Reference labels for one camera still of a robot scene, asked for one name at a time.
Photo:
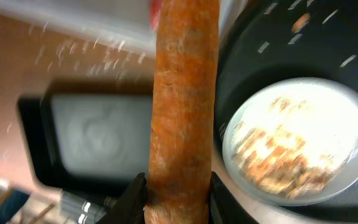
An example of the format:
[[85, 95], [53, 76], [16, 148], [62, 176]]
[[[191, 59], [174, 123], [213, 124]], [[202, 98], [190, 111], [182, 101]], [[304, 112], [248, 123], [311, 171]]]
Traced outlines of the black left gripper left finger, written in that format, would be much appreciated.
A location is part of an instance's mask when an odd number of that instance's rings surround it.
[[114, 206], [97, 224], [145, 224], [144, 208], [147, 201], [147, 181], [139, 173]]

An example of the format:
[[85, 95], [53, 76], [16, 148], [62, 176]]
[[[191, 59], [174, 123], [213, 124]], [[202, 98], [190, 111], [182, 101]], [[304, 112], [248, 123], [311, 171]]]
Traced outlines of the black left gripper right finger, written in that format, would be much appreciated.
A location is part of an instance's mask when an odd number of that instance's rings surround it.
[[258, 224], [239, 204], [217, 173], [211, 173], [209, 224]]

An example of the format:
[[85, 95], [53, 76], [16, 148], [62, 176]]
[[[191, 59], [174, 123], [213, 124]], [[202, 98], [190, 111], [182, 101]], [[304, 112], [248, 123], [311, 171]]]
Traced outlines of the orange carrot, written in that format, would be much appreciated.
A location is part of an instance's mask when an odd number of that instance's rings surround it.
[[162, 4], [156, 41], [146, 223], [207, 223], [219, 0]]

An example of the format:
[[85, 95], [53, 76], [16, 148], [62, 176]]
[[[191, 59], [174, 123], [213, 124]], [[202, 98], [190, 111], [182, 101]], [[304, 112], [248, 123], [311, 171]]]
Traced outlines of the grey bowl with food scraps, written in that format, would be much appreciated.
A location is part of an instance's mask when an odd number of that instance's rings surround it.
[[320, 78], [267, 86], [231, 117], [222, 156], [231, 179], [264, 202], [333, 198], [358, 181], [358, 94]]

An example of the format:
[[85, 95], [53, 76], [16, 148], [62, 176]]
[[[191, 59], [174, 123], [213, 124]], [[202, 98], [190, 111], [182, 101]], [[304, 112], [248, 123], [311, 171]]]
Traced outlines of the red snack wrapper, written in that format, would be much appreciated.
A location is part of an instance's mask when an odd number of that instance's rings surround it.
[[159, 17], [160, 17], [160, 9], [162, 6], [162, 0], [150, 0], [150, 14], [149, 14], [149, 21], [150, 21], [150, 29], [151, 31], [156, 31], [158, 29]]

